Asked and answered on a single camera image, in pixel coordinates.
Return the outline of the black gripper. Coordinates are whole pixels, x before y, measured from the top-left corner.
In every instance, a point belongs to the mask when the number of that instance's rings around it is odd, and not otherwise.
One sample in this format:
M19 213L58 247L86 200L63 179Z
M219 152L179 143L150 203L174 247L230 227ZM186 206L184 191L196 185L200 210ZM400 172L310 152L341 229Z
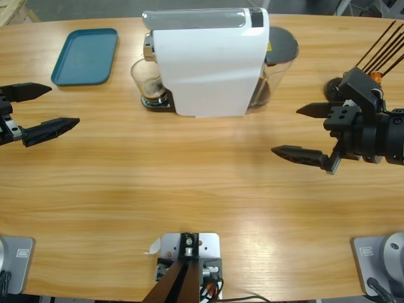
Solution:
M22 140L25 147L31 147L53 140L73 129L79 118L60 117L42 122L31 128L21 128L14 122L11 102L34 100L51 91L52 88L39 83L17 83L1 86L1 145Z
M301 146L282 145L271 149L289 162L319 167L333 175L342 158L368 163L379 163L384 157L383 136L386 129L384 114L361 110L357 105L343 102L315 102L299 108L296 113L313 118L326 118L325 130L337 139L333 153L328 156L320 150L304 149Z

